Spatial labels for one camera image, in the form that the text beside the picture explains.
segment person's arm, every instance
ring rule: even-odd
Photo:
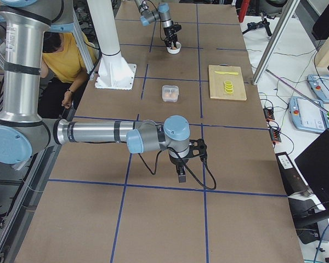
[[[73,93],[88,79],[88,73],[85,68],[82,68],[78,73],[75,81],[71,84],[68,91],[65,92],[65,98],[62,101],[62,106],[65,108],[70,108],[72,105]]]
[[[48,65],[46,65],[44,59],[42,58],[42,68],[41,68],[41,72],[40,72],[40,77],[46,78],[48,73],[49,73],[49,67],[48,67]]]

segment small plastic box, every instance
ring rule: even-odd
[[[177,102],[179,96],[178,86],[163,85],[162,86],[162,99],[163,101]]]

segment person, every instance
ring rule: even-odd
[[[90,47],[88,51],[96,62]],[[42,118],[59,118],[65,108],[78,107],[85,87],[88,73],[72,33],[45,32],[41,64],[41,78],[53,72],[38,102],[38,114]]]

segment black pants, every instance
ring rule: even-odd
[[[75,109],[81,101],[84,90],[88,81],[85,81],[75,93],[73,93],[73,106]],[[57,119],[64,111],[64,107],[61,106],[63,99],[65,98],[65,92],[70,88],[71,83],[63,83],[57,78],[53,78],[49,82],[48,86],[42,93],[42,97],[38,103],[38,114],[42,118]]]

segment yellow shirt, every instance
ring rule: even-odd
[[[72,83],[80,70],[86,68],[81,53],[78,50],[72,33],[64,33],[64,50],[57,53],[43,53],[43,59],[47,66],[55,73],[56,77],[65,83]],[[89,44],[87,37],[83,34],[84,41]],[[89,54],[96,62],[93,50],[87,47]]]

